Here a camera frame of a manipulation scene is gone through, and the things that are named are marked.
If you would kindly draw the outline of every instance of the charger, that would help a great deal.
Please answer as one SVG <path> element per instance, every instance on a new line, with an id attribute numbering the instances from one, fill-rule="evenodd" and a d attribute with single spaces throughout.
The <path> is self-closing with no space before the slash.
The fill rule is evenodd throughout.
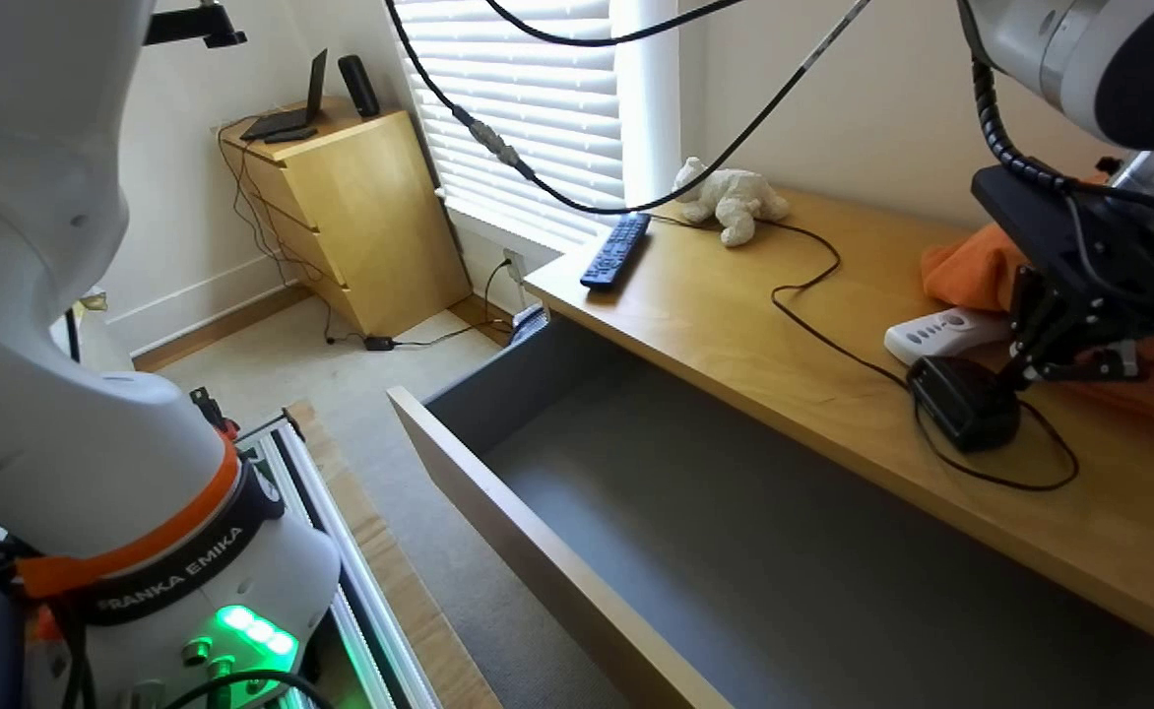
<path id="1" fill-rule="evenodd" d="M 918 357 L 908 385 L 963 453 L 1001 449 L 1015 439 L 1015 389 L 971 357 Z"/>

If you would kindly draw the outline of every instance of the black device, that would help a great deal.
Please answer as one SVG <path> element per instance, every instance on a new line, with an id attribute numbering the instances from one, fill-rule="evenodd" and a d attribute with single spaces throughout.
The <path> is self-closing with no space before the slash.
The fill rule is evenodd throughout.
<path id="1" fill-rule="evenodd" d="M 302 109 L 262 116 L 243 130 L 243 141 L 302 141 L 302 139 L 313 139 L 317 124 L 322 117 L 322 84 L 326 84 L 326 50 L 320 50 L 313 58 Z"/>
<path id="2" fill-rule="evenodd" d="M 591 290 L 623 288 L 623 279 L 636 268 L 637 252 L 649 243 L 645 233 L 649 233 L 649 212 L 627 212 L 623 222 L 615 222 L 607 243 L 586 263 L 578 283 L 591 288 Z"/>
<path id="3" fill-rule="evenodd" d="M 203 3 L 186 12 L 153 12 L 146 26 L 146 42 L 180 42 L 203 36 L 207 47 L 234 47 L 247 36 L 230 25 L 230 12 L 220 3 Z"/>
<path id="4" fill-rule="evenodd" d="M 908 376 L 914 402 L 963 453 L 1001 449 L 1015 439 L 1015 385 L 971 357 L 922 357 Z"/>
<path id="5" fill-rule="evenodd" d="M 367 62 L 358 57 L 341 58 L 342 87 L 362 117 L 380 116 L 380 95 L 372 87 Z"/>

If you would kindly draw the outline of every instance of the black cable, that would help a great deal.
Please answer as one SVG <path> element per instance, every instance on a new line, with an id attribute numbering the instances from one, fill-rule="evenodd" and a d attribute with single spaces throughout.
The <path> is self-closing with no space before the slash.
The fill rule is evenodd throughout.
<path id="1" fill-rule="evenodd" d="M 780 288 L 774 288 L 774 306 L 776 306 L 780 314 L 790 314 L 800 330 L 807 330 L 811 340 L 821 340 L 822 347 L 830 347 L 836 356 L 858 363 L 862 372 L 871 372 L 871 376 L 880 376 L 880 378 L 888 378 L 888 384 L 896 384 L 897 389 L 912 394 L 908 378 L 897 378 L 896 372 L 888 372 L 888 368 L 880 368 L 880 363 L 858 357 L 854 349 L 847 349 L 843 343 L 836 343 L 830 336 L 822 336 L 821 328 L 811 328 L 805 314 L 795 314 L 795 313 L 780 301 L 780 297 L 805 297 L 805 290 L 821 288 L 822 279 L 830 279 L 830 276 L 843 268 L 843 252 L 838 252 L 828 237 L 821 237 L 821 233 L 811 233 L 811 230 L 800 230 L 800 223 L 784 223 L 784 230 L 790 230 L 790 233 L 800 233 L 800 237 L 807 237 L 807 239 L 816 239 L 816 243 L 830 256 L 830 263 L 821 268 L 816 276 L 800 279 L 800 283 L 780 283 Z M 1063 441 L 1063 432 L 1059 432 L 1059 430 L 1057 430 L 1035 405 L 1022 402 L 1022 411 L 1030 411 L 1030 412 L 1039 422 L 1039 430 L 1053 439 L 1057 453 L 1059 453 L 1063 465 L 1068 465 L 1068 474 L 1063 474 L 1059 479 L 1053 479 L 1053 485 L 1025 485 L 1025 479 L 1007 479 L 1007 476 L 980 474 L 980 468 L 971 468 L 971 465 L 954 461 L 954 457 L 943 453 L 938 441 L 931 439 L 931 430 L 926 430 L 926 422 L 922 422 L 922 402 L 914 399 L 914 422 L 918 422 L 918 432 L 926 439 L 931 453 L 933 453 L 938 461 L 947 461 L 950 468 L 956 468 L 956 474 L 964 474 L 964 476 L 976 476 L 976 479 L 988 479 L 988 485 L 1015 487 L 1015 493 L 1057 493 L 1057 487 L 1072 485 L 1072 479 L 1084 474 L 1076 449 Z"/>
<path id="2" fill-rule="evenodd" d="M 99 690 L 96 690 L 96 665 L 91 665 L 91 649 L 87 649 L 87 621 L 77 615 L 73 604 L 52 604 L 52 615 L 64 630 L 66 642 L 66 686 L 64 686 L 64 709 L 99 709 Z"/>
<path id="3" fill-rule="evenodd" d="M 780 314 L 790 314 L 800 330 L 807 330 L 811 340 L 821 340 L 822 347 L 830 347 L 836 356 L 843 356 L 843 357 L 858 363 L 862 372 L 871 372 L 871 376 L 896 384 L 897 389 L 908 389 L 908 384 L 904 384 L 896 372 L 875 368 L 875 363 L 858 357 L 854 349 L 838 347 L 830 336 L 822 336 L 821 328 L 811 328 L 805 314 L 795 314 L 795 313 L 780 301 L 780 297 L 805 297 L 805 290 L 821 288 L 822 279 L 830 279 L 830 276 L 843 268 L 843 252 L 838 252 L 828 237 L 821 237 L 821 233 L 811 233 L 811 230 L 800 230 L 800 223 L 784 223 L 784 230 L 790 230 L 790 233 L 800 233 L 800 237 L 807 237 L 807 239 L 816 239 L 816 243 L 830 256 L 830 263 L 821 268 L 811 279 L 774 288 L 774 306 L 776 306 Z"/>
<path id="4" fill-rule="evenodd" d="M 1110 297 L 1110 301 L 1120 301 L 1120 302 L 1154 306 L 1154 297 L 1144 297 L 1144 290 L 1120 288 L 1120 283 L 1107 279 L 1107 276 L 1101 272 L 1101 263 L 1090 260 L 1090 239 L 1088 239 L 1088 222 L 1084 222 L 1084 210 L 1078 210 L 1078 195 L 1059 195 L 1059 201 L 1063 201 L 1068 212 L 1072 212 L 1076 252 L 1078 252 L 1078 263 L 1084 263 L 1088 279 L 1090 279 L 1105 297 Z"/>
<path id="5" fill-rule="evenodd" d="M 66 322 L 66 357 L 78 363 L 78 322 L 77 322 L 77 306 L 64 313 Z"/>
<path id="6" fill-rule="evenodd" d="M 1050 479 L 1050 485 L 1030 485 L 1030 479 L 1007 479 L 1007 476 L 998 476 L 998 474 L 985 474 L 985 468 L 973 468 L 973 465 L 963 465 L 954 461 L 950 453 L 943 453 L 943 444 L 933 441 L 926 419 L 922 419 L 922 399 L 914 399 L 914 422 L 918 422 L 918 432 L 926 439 L 931 453 L 938 461 L 947 461 L 950 468 L 964 474 L 964 476 L 976 476 L 985 485 L 1001 485 L 1001 487 L 1015 487 L 1015 493 L 1057 493 L 1072 479 L 1078 479 L 1084 465 L 1078 465 L 1078 453 L 1063 441 L 1063 432 L 1030 402 L 1015 402 L 1025 412 L 1031 412 L 1039 422 L 1039 430 L 1053 439 L 1053 449 L 1063 457 L 1063 476 L 1059 479 Z"/>
<path id="7" fill-rule="evenodd" d="M 247 212 L 239 210 L 239 201 L 243 201 L 243 181 L 247 181 L 247 158 L 243 158 L 243 149 L 234 149 L 234 155 L 238 155 L 238 168 L 230 167 L 230 145 L 225 145 L 225 141 L 218 141 L 218 155 L 220 155 L 225 168 L 234 175 L 234 201 L 230 201 L 230 210 L 234 210 L 238 222 L 247 223 L 251 243 L 271 260 L 275 279 L 280 279 L 280 283 L 297 283 L 301 276 L 297 276 L 293 268 L 309 268 L 309 272 L 317 272 L 317 276 L 322 276 L 322 279 L 337 279 L 326 268 L 320 268 L 320 263 L 313 263 L 313 260 L 301 260 L 301 256 L 293 256 L 293 252 L 283 252 L 283 250 L 275 243 L 271 205 L 262 210 L 263 222 L 270 222 L 270 233 L 271 233 L 271 237 L 263 233 L 251 198 L 247 198 Z"/>
<path id="8" fill-rule="evenodd" d="M 1120 288 L 1120 283 L 1110 283 L 1097 268 L 1090 250 L 1088 250 L 1088 233 L 1084 233 L 1084 218 L 1078 218 L 1078 198 L 1107 201 L 1116 212 L 1130 212 L 1130 210 L 1154 212 L 1154 198 L 1152 195 L 1136 195 L 1136 188 L 1084 187 L 1084 181 L 1053 168 L 1050 163 L 1022 155 L 1015 141 L 1005 130 L 1005 117 L 1001 117 L 998 71 L 988 62 L 980 62 L 976 57 L 973 57 L 973 104 L 976 104 L 980 139 L 993 149 L 993 158 L 1007 175 L 1015 175 L 1022 181 L 1039 187 L 1043 195 L 1057 195 L 1068 205 L 1072 223 L 1076 223 L 1076 239 L 1078 239 L 1076 243 L 1078 250 L 1078 263 L 1084 263 L 1088 279 L 1101 290 L 1107 290 L 1110 301 L 1128 301 L 1128 302 L 1154 306 L 1154 297 Z"/>
<path id="9" fill-rule="evenodd" d="M 541 42 L 562 42 L 562 47 L 619 47 L 619 42 L 637 42 L 637 41 L 649 41 L 649 36 L 661 36 L 661 33 L 675 33 L 675 26 L 687 26 L 702 17 L 712 17 L 712 12 L 727 12 L 741 0 L 712 0 L 712 3 L 702 3 L 687 17 L 675 17 L 675 19 L 661 19 L 661 25 L 649 25 L 649 26 L 637 26 L 637 33 L 627 33 L 627 36 L 604 36 L 604 41 L 582 41 L 582 36 L 552 36 L 527 19 L 519 19 L 515 12 L 507 12 L 506 3 L 489 0 L 489 8 L 507 19 L 514 26 L 519 26 L 526 36 L 541 41 Z"/>
<path id="10" fill-rule="evenodd" d="M 514 167 L 526 181 L 531 181 L 537 188 L 544 188 L 547 198 L 555 198 L 561 205 L 574 210 L 574 212 L 604 212 L 604 218 L 623 218 L 623 212 L 645 212 L 657 210 L 667 201 L 679 201 L 682 195 L 690 195 L 695 187 L 702 187 L 707 179 L 712 179 L 766 124 L 770 116 L 805 84 L 805 74 L 830 50 L 830 42 L 866 12 L 871 0 L 854 0 L 854 8 L 822 36 L 822 42 L 790 74 L 790 84 L 770 100 L 770 107 L 702 168 L 695 175 L 687 187 L 654 198 L 654 201 L 637 201 L 637 205 L 582 205 L 566 195 L 561 195 L 555 187 L 547 187 L 489 124 L 473 117 L 467 107 L 459 107 L 426 71 L 426 62 L 419 58 L 419 47 L 393 8 L 398 0 L 388 0 L 393 36 L 402 42 L 402 50 L 409 57 L 419 78 L 429 87 L 429 95 L 439 104 L 447 104 L 453 109 L 453 117 L 489 149 L 498 155 L 498 163 Z"/>
<path id="11" fill-rule="evenodd" d="M 180 693 L 166 709 L 186 709 L 191 703 L 203 703 L 203 697 L 220 693 L 239 680 L 280 680 L 287 690 L 301 690 L 317 709 L 337 709 L 309 678 L 283 675 L 283 671 L 243 671 L 243 675 L 211 678 L 207 686 Z"/>
<path id="12" fill-rule="evenodd" d="M 507 268 L 514 260 L 499 260 L 493 272 L 489 272 L 489 279 L 485 279 L 485 328 L 493 328 L 493 279 Z M 422 340 L 422 343 L 406 343 L 406 340 L 398 340 L 398 347 L 439 347 L 439 343 L 450 343 L 450 340 L 459 340 L 459 336 L 467 336 L 467 330 L 473 330 L 473 322 L 468 328 L 459 328 L 459 330 L 447 330 L 447 336 L 439 336 L 439 340 Z"/>

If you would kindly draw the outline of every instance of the window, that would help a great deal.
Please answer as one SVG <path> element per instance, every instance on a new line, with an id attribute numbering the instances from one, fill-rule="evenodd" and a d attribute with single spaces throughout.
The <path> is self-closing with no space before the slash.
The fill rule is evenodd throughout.
<path id="1" fill-rule="evenodd" d="M 514 0 L 507 8 L 555 36 L 610 36 L 610 0 Z M 615 47 L 541 42 L 478 0 L 402 0 L 398 12 L 419 58 L 453 104 L 499 130 L 561 195 L 623 205 L 623 50 L 615 62 Z M 413 67 L 409 87 L 450 210 L 552 250 L 604 237 L 601 218 L 552 201 L 481 149 Z"/>

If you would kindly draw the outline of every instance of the orange object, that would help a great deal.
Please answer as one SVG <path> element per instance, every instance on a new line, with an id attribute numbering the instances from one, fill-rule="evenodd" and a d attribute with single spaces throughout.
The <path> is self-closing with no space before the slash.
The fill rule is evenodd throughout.
<path id="1" fill-rule="evenodd" d="M 922 256 L 922 288 L 931 301 L 954 306 L 1007 314 L 1022 268 L 1025 256 L 1005 237 L 1005 230 L 985 223 L 964 239 L 931 250 Z M 1154 419 L 1154 340 L 1140 343 L 1140 356 L 1148 363 L 1148 384 L 1088 384 L 1076 389 L 1107 405 Z"/>
<path id="2" fill-rule="evenodd" d="M 197 532 L 234 493 L 238 485 L 238 449 L 234 439 L 225 439 L 225 461 L 218 465 L 215 479 L 166 523 L 158 523 L 153 532 L 146 532 L 142 541 L 113 549 L 107 557 L 91 557 L 91 561 L 66 561 L 66 557 L 45 557 L 45 561 L 22 561 L 16 573 L 24 578 L 24 596 L 27 600 L 56 600 L 56 596 L 73 596 L 83 586 L 96 586 L 107 574 L 119 574 L 128 567 L 138 567 L 146 561 L 166 557 L 171 549 L 179 549 L 191 532 Z"/>
<path id="3" fill-rule="evenodd" d="M 971 313 L 1011 313 L 1011 288 L 1025 256 L 1005 230 L 985 223 L 956 243 L 931 250 L 922 256 L 922 288 L 931 301 Z"/>

